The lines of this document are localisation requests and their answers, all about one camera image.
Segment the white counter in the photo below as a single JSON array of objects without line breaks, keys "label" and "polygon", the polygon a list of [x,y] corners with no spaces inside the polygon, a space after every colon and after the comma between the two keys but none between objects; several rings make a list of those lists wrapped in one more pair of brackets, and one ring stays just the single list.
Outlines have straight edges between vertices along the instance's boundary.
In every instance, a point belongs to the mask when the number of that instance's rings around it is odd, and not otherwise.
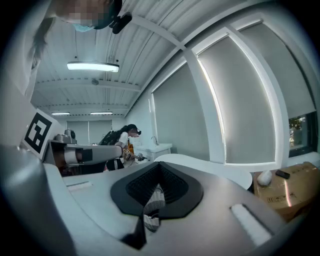
[{"label": "white counter", "polygon": [[154,161],[156,158],[171,154],[172,144],[159,144],[159,145],[151,145],[151,146],[133,146],[134,154],[137,156],[142,154],[149,161]]},{"label": "white counter", "polygon": [[161,155],[160,157],[156,158],[155,161],[186,166],[199,171],[214,174],[219,177],[224,177],[237,183],[246,190],[250,188],[253,180],[250,172],[239,167],[204,161],[183,154]]}]

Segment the window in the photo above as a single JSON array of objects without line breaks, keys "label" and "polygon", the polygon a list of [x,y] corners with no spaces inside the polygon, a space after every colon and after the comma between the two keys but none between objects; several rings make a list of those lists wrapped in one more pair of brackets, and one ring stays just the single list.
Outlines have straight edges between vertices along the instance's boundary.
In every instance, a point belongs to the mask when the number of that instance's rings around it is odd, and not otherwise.
[{"label": "window", "polygon": [[296,157],[317,151],[318,125],[316,112],[289,119],[289,128],[289,157]]}]

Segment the fluorescent light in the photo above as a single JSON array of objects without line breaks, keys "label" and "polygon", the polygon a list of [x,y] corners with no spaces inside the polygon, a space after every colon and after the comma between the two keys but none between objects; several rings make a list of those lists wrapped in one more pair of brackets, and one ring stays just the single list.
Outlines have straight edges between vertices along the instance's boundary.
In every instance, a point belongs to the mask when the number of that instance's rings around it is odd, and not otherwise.
[{"label": "fluorescent light", "polygon": [[91,112],[91,115],[112,115],[112,112]]},{"label": "fluorescent light", "polygon": [[66,115],[70,115],[70,113],[69,112],[51,113],[51,115],[53,115],[53,116],[66,116]]},{"label": "fluorescent light", "polygon": [[73,61],[69,62],[67,65],[69,70],[98,70],[105,72],[115,72],[119,71],[119,65],[110,63],[99,63],[99,62],[82,62]]}]

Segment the white fabric strap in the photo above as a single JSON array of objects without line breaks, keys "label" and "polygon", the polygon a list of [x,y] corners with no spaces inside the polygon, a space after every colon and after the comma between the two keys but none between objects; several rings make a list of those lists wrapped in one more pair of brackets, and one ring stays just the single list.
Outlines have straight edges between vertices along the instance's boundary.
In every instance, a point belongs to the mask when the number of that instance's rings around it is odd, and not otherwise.
[{"label": "white fabric strap", "polygon": [[74,148],[68,148],[64,150],[64,160],[67,165],[78,163],[76,150]]}]

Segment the black cap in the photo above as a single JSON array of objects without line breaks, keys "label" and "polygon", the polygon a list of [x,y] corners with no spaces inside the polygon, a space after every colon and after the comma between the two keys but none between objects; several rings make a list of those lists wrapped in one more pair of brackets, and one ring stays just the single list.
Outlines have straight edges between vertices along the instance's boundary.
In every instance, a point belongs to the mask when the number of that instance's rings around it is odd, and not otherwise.
[{"label": "black cap", "polygon": [[102,30],[109,26],[118,16],[122,8],[122,0],[114,0],[109,6],[108,13],[103,15],[103,20],[98,21],[98,26],[95,26],[95,30]]}]

